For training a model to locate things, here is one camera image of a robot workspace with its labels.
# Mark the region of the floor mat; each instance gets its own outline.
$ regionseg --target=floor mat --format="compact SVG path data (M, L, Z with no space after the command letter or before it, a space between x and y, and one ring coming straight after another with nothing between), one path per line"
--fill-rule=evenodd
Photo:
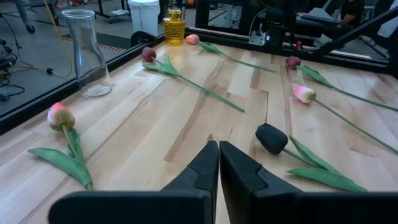
M70 34L62 35L61 39L65 41L72 41ZM97 41L99 47L102 49L124 52L130 48L130 39L117 37L109 34L97 33Z

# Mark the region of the wooden tabletop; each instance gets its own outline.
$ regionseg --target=wooden tabletop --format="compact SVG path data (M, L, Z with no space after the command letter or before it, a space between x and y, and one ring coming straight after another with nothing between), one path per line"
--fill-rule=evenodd
M294 177L287 170L305 164L287 154L273 156L254 132L265 122L297 138L344 175L369 191L398 189L398 156L331 114L320 105L303 105L292 87L306 85L317 99L398 148L398 113L358 101L321 86L285 58L218 45L246 62L269 66L278 74L253 69L197 45L156 47L169 55L187 78L210 88L246 110L241 113L183 80L144 70L140 57L111 73L114 88L104 97L78 93L63 102L76 118L81 146L95 190L159 190L176 177L209 138L227 140L278 177L304 191L334 188ZM303 61L333 85L398 107L398 81L388 75ZM28 149L66 151L62 133L47 124L47 111L0 137L0 223L45 223L51 204L74 191L78 181ZM288 149L295 150L291 142ZM221 184L217 223L229 223Z

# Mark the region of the tulip stem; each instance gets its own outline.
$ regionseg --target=tulip stem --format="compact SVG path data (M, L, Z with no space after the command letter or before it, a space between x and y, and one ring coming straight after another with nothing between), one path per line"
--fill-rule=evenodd
M152 57L152 59L153 59L155 62L157 62L157 63L159 63L159 64L161 64L161 65L164 65L162 62L158 61L156 58ZM227 100L226 98L220 96L219 94L217 94L217 93L215 93L215 92L213 92L213 91L211 91L211 90L208 90L208 89L206 89L206 88L204 88L204 87L202 87L202 86L200 86L200 85L194 83L193 81L191 81L191 80L189 80L189 79L183 77L182 75L179 75L178 77L182 78L182 79L185 80L186 82L191 83L192 85L194 85L194 86L196 86L197 88L203 90L204 92L213 95L213 96L216 97L217 99L219 99L219 100L223 101L224 103L226 103L226 104L232 106L233 108L237 109L238 111L244 112L244 109L243 109L243 108L239 107L238 105L235 105L234 103L230 102L229 100Z
M68 128L67 128L66 124L62 124L62 130L63 130L63 134L67 138L67 141L68 141L68 144L70 146L70 149L72 150L73 156L76 157L76 149L75 149L75 146L73 145L72 140L70 139L69 131L68 131Z
M90 191L93 190L93 184L87 184L86 189Z
M283 151L286 152L287 154L293 156L294 158L296 158L296 159L302 161L303 163L309 165L310 167L318 168L317 166L313 165L313 164L310 163L309 161L306 161L304 158L302 158L301 156L297 155L296 153L294 153L294 152L292 152L292 151L290 151L290 150L288 150L288 149L284 149Z
M238 62L238 63L241 63L241 64L243 64L243 65L247 65L247 66L250 66L250 67L258 68L258 69L265 70L265 71L268 71L268 72L277 73L277 71L275 71L275 70L273 70L273 69L264 68L264 67L261 67L261 66L258 66L258 65L254 65L254 64L250 64L250 63L243 62L243 61L238 60L238 59L236 59L236 58L234 58L234 57L231 57L231 56L229 56L229 55L227 55L227 54L225 54L225 53L223 53L223 52L220 53L220 54L221 54L221 55L224 55L225 57L229 58L230 60L232 60L232 61L234 61L234 62Z
M152 60L154 60L155 62L157 62L157 63L159 63L159 64L161 64L161 65L164 65L161 61L159 61L159 60L157 60L156 58L154 58L154 57L151 57L151 59Z
M319 105L323 106L324 108L326 108L328 111L332 112L333 114L335 114L337 117L341 118L343 121L347 122L349 125L351 125L352 127L356 128L358 131L361 131L362 133L364 133L365 135L367 135L369 138L375 140L376 142L378 142L379 144L381 144L382 146L388 148L390 151L392 151L393 153L398 155L398 150L394 149L393 147L391 147L390 145L388 145L387 143L383 142L382 140L374 137L372 134L369 134L367 131L365 131L364 129L358 127L356 124L352 123L351 121L349 121L348 119L346 119L345 117L343 117L342 115L338 114L336 111L334 111L333 109L329 108L327 105L324 105L322 102L318 101L318 100L314 100L315 102L317 102Z
M346 95L348 95L348 96L351 96L351 97L353 97L353 98L356 98L356 99L365 101L365 102L367 102L367 103L371 103L371 104L376 105L376 106L381 106L381 107L383 107L383 108L387 108L387 109L390 109L390 110L393 110L393 111L398 111L398 108L395 108L395 107L392 107L392 106L389 106L389 105L385 105L385 104L382 104L382 103L378 103L378 102L375 102L375 101L371 101L371 100L362 98L362 97L360 97L360 96L356 96L356 95L354 95L354 94L348 93L348 92L346 92L346 91L344 91L344 90L341 90L341 89L339 89L339 88L333 87L333 89L339 91L340 93L344 93L344 94L346 94Z

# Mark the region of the black rubber tip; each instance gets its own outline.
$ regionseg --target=black rubber tip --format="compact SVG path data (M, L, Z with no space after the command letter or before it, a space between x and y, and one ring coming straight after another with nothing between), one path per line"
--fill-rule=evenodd
M52 69L52 68L46 69L46 72L47 72L49 75L53 74L53 71L54 71L54 69Z
M287 136L279 129L269 124L257 128L256 137L270 153L278 155L287 145Z

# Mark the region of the clear glass carafe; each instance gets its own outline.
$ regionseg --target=clear glass carafe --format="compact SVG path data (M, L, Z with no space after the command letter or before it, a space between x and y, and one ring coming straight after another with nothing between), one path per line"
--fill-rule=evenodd
M62 11L73 39L75 71L80 94L84 97L103 96L112 90L105 58L98 47L95 13L87 9Z

